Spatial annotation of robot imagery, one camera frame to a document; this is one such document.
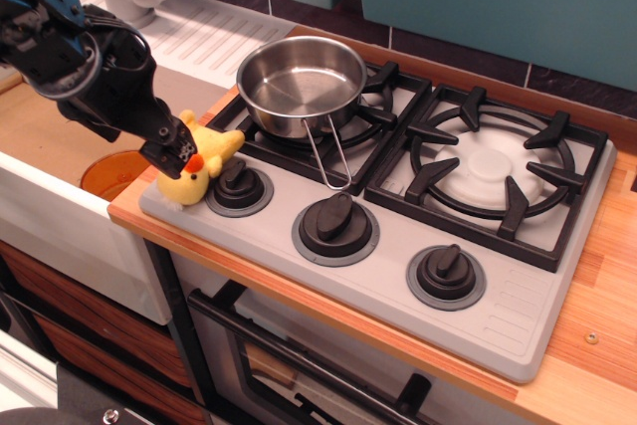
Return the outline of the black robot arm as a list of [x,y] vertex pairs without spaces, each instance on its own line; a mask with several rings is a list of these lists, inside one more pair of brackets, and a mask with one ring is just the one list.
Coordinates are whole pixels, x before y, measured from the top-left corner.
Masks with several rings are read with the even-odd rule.
[[177,179],[197,146],[153,91],[148,42],[113,13],[81,0],[1,0],[1,64],[60,113],[109,142],[143,139],[140,153]]

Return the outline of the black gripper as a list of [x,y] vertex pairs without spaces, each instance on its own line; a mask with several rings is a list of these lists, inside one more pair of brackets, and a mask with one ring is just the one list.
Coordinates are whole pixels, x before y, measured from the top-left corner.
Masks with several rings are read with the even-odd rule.
[[145,139],[140,154],[160,172],[178,179],[197,146],[183,122],[153,91],[156,63],[137,29],[93,4],[85,6],[87,34],[97,43],[101,65],[90,84],[56,101],[59,112],[108,142],[122,131]]

